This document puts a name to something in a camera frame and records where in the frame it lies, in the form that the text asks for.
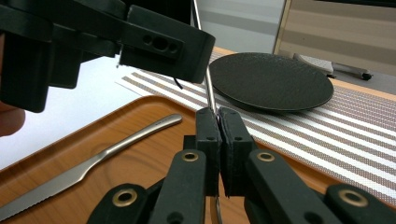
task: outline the black plate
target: black plate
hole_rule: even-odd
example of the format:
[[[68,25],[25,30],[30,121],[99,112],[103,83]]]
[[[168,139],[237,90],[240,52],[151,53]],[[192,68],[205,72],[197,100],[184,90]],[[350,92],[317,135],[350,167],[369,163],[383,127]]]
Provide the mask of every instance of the black plate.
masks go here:
[[[318,69],[273,54],[227,55],[209,68],[214,88],[247,110],[306,110],[328,102],[334,91]]]

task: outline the wooden tray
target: wooden tray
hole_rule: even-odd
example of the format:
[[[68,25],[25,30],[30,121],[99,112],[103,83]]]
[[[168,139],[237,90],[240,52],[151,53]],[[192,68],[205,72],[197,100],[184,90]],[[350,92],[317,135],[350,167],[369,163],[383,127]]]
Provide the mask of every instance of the wooden tray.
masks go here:
[[[134,183],[148,188],[165,177],[174,154],[182,149],[183,136],[195,134],[195,113],[160,96],[140,98],[2,170],[0,206],[151,122],[175,113],[183,117],[180,124],[132,145],[93,168],[74,187],[7,219],[5,223],[86,223],[93,208],[117,185]],[[330,184],[339,183],[328,175],[285,158],[313,189],[324,192]],[[243,198],[228,199],[223,195],[221,193],[220,197],[223,223],[248,223]],[[206,223],[211,223],[209,207],[207,204]]]

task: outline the serrated knife blade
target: serrated knife blade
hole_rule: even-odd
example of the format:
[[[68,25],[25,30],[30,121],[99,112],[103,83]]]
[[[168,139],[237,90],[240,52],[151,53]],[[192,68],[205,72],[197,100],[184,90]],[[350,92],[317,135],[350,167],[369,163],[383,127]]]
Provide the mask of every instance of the serrated knife blade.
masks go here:
[[[180,123],[182,117],[178,114],[173,114],[160,119],[149,126],[141,129],[140,131],[130,135],[129,137],[121,140],[117,144],[106,148],[99,154],[91,157],[90,159],[80,163],[79,165],[67,170],[60,175],[52,178],[48,182],[32,189],[14,201],[7,203],[6,205],[0,207],[0,221],[3,221],[9,217],[12,217],[19,212],[40,203],[51,196],[70,188],[71,186],[77,184],[84,176],[91,170],[93,166],[98,164],[105,159],[110,158],[116,153],[127,148],[131,144],[154,134],[162,129]]]

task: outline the placemat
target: placemat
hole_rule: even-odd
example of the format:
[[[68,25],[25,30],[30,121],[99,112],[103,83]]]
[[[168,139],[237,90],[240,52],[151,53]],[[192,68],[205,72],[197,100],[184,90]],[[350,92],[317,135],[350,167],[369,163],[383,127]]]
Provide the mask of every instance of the placemat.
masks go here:
[[[214,52],[212,60],[222,54]],[[139,71],[117,81],[143,95],[170,97],[193,110],[207,106],[205,86]],[[296,113],[238,111],[259,142],[396,204],[396,102],[334,86],[325,105]]]

